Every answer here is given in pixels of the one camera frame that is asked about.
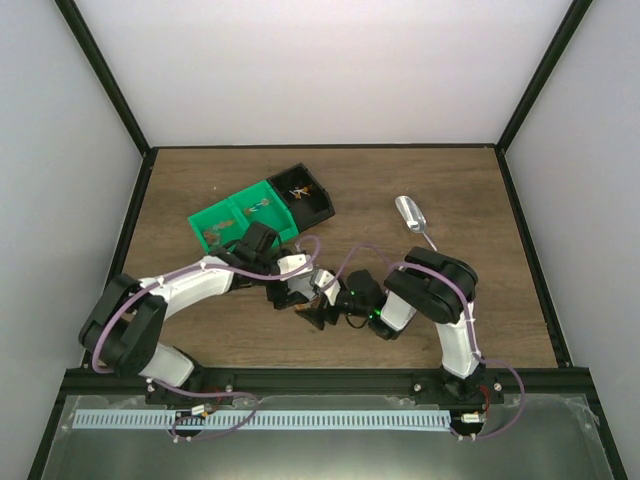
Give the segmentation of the green bin with lollipop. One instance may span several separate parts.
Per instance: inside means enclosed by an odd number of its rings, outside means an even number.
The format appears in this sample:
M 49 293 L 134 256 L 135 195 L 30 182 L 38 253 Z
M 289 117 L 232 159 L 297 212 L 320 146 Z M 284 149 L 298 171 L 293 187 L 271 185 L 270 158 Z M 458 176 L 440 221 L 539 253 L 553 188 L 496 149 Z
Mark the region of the green bin with lollipop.
M 267 225 L 279 234 L 283 242 L 297 237 L 299 229 L 295 224 L 292 213 L 266 180 L 260 181 L 228 197 L 228 199 L 242 207 L 250 207 L 263 198 L 269 199 L 270 205 L 253 214 L 249 226 L 253 222 Z

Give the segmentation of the metal scoop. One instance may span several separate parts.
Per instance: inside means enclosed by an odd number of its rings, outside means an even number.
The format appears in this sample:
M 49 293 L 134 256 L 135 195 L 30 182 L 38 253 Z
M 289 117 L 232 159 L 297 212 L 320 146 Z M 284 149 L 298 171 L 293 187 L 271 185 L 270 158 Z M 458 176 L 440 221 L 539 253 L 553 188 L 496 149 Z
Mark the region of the metal scoop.
M 437 246 L 427 232 L 427 219 L 415 201 L 408 196 L 398 196 L 394 203 L 407 228 L 413 233 L 422 235 L 429 246 L 437 251 Z

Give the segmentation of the round grey lid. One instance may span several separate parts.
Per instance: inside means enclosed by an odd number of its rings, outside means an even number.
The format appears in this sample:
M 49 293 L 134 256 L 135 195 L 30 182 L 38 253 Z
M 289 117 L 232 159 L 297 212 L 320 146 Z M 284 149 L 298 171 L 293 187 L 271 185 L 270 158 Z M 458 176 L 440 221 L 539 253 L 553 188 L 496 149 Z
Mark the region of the round grey lid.
M 311 302 L 316 298 L 313 277 L 313 273 L 292 277 L 287 281 L 287 286 L 292 293 L 302 294 L 304 302 Z

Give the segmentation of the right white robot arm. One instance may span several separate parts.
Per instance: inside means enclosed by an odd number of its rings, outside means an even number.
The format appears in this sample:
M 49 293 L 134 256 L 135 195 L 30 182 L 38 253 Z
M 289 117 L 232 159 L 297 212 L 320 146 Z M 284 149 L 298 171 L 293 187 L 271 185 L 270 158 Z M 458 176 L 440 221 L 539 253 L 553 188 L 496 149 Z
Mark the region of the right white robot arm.
M 376 281 L 366 269 L 346 279 L 327 271 L 311 276 L 311 304 L 296 314 L 319 330 L 343 316 L 358 317 L 384 340 L 395 340 L 418 314 L 436 325 L 442 351 L 441 381 L 447 396 L 458 403 L 480 390 L 483 367 L 473 325 L 478 276 L 466 263 L 421 247 L 390 266 L 386 279 Z

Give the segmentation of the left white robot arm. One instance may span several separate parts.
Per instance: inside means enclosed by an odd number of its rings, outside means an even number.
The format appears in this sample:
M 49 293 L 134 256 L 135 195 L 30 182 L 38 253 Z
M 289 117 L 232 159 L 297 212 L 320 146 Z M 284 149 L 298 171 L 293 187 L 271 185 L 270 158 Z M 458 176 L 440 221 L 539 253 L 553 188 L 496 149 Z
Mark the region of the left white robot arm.
M 159 342 L 164 322 L 209 297 L 264 285 L 284 291 L 286 281 L 308 273 L 310 256 L 274 244 L 279 234 L 260 222 L 243 236 L 213 248 L 195 263 L 156 277 L 114 277 L 82 326 L 78 340 L 98 373 L 146 377 L 169 385 L 181 403 L 204 392 L 197 365 L 176 347 Z

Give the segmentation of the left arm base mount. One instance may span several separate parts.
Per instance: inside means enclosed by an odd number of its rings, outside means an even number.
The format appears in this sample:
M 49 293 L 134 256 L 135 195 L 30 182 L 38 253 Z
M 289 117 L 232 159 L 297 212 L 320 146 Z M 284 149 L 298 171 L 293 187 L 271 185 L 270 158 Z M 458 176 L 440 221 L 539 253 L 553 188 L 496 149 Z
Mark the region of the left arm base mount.
M 147 402 L 167 406 L 195 406 L 211 403 L 220 405 L 229 403 L 234 397 L 233 390 L 219 388 L 207 382 L 206 375 L 198 371 L 187 378 L 183 385 L 173 386 L 156 378 L 146 379 Z

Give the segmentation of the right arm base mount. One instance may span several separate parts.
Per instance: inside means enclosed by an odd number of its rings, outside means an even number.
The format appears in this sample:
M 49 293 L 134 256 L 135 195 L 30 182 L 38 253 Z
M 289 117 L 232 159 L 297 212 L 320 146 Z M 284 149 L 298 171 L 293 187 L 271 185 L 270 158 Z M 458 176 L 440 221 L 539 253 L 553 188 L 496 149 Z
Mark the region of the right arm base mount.
M 436 404 L 442 408 L 480 406 L 488 396 L 489 403 L 503 404 L 504 395 L 494 388 L 498 378 L 480 368 L 461 379 L 443 368 L 421 370 L 411 379 L 412 395 L 418 403 Z

